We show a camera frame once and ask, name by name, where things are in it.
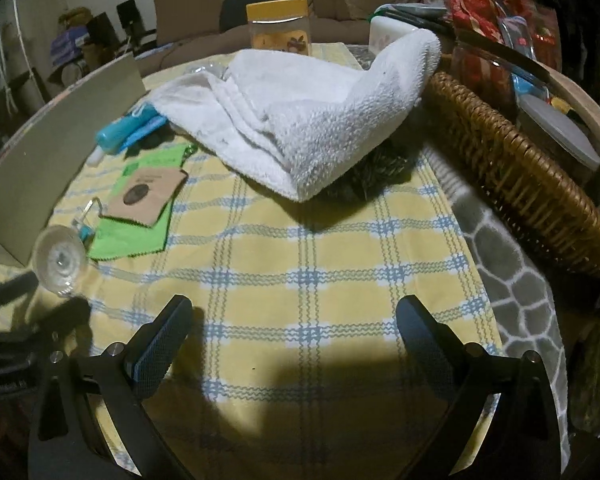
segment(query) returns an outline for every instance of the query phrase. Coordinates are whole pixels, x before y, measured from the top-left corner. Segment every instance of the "cardboard box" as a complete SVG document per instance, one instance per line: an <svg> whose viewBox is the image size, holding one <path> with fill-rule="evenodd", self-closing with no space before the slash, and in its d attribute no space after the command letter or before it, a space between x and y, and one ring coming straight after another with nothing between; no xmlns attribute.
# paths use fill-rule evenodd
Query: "cardboard box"
<svg viewBox="0 0 600 480"><path fill-rule="evenodd" d="M0 264L26 266L40 231L95 147L146 90L129 54L41 108L0 151Z"/></svg>

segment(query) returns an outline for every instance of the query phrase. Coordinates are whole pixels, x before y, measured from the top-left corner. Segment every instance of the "white cord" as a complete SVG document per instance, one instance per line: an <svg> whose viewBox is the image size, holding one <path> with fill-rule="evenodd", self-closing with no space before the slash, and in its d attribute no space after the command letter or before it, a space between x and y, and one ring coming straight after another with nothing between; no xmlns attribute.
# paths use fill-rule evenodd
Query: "white cord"
<svg viewBox="0 0 600 480"><path fill-rule="evenodd" d="M7 73L7 60L4 57L4 47L2 46L2 27L0 26L0 60L2 61L2 68L6 75Z"/></svg>
<svg viewBox="0 0 600 480"><path fill-rule="evenodd" d="M123 56L126 54L126 51L129 50L130 43L131 43L131 36L129 36L126 40L125 51L122 53Z"/></svg>
<svg viewBox="0 0 600 480"><path fill-rule="evenodd" d="M16 103L13 101L13 96L11 95L11 88L9 88L9 83L7 82L7 78L5 76L4 69L2 68L1 63L0 63L0 79L2 80L2 84L4 85L4 100L7 105L7 113L9 114L9 117L11 117L13 115L13 113L11 112L11 105L13 105L14 111L16 111L16 112L18 111L18 107L16 106Z"/></svg>
<svg viewBox="0 0 600 480"><path fill-rule="evenodd" d="M22 55L24 56L24 61L27 64L27 69L29 70L29 78L33 81L33 84L38 91L38 95L40 96L41 106L45 105L45 98L42 97L42 90L38 86L38 80L34 76L33 69L31 68L31 63L29 62L29 57L27 56L27 51L24 48L24 39L22 37L22 30L20 28L20 15L18 13L18 0L13 0L13 14L16 18L16 29L18 30L18 39L20 40L20 48L22 49Z"/></svg>

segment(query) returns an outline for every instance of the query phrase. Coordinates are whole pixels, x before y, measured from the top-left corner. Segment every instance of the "gray patterned rug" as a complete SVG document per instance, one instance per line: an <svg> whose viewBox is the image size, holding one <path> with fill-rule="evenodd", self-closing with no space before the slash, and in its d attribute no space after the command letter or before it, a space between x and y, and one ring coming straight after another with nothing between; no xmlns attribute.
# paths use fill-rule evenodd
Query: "gray patterned rug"
<svg viewBox="0 0 600 480"><path fill-rule="evenodd" d="M347 45L368 70L373 54L363 45ZM458 219L498 324L506 356L537 351L544 361L558 415L562 470L570 456L567 434L567 368L555 314L554 296L545 276L458 170L433 145L424 147L429 164Z"/></svg>

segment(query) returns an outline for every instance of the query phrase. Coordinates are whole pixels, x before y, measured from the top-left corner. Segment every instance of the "green cloth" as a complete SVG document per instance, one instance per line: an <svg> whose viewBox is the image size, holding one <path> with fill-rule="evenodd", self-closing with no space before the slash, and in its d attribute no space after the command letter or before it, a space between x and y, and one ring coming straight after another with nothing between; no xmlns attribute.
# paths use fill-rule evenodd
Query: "green cloth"
<svg viewBox="0 0 600 480"><path fill-rule="evenodd" d="M182 165L186 150L187 153L190 153L188 144L178 144L166 150L149 152L138 160L127 164L122 175L113 186L110 196L114 196L122 190L126 181L138 168L147 166L153 168L161 166L179 168ZM124 256L162 251L167 242L172 206L173 198L164 206L160 218L152 227L113 218L101 218L89 250L89 257L93 260L113 260Z"/></svg>

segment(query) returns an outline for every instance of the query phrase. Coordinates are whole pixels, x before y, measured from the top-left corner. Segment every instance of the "white towel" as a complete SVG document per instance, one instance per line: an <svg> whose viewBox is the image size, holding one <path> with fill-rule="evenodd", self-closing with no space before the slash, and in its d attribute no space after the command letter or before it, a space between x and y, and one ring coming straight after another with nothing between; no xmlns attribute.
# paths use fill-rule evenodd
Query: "white towel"
<svg viewBox="0 0 600 480"><path fill-rule="evenodd" d="M304 202L400 125L440 61L418 30L362 72L298 54L240 51L224 79L184 75L148 97L228 166Z"/></svg>

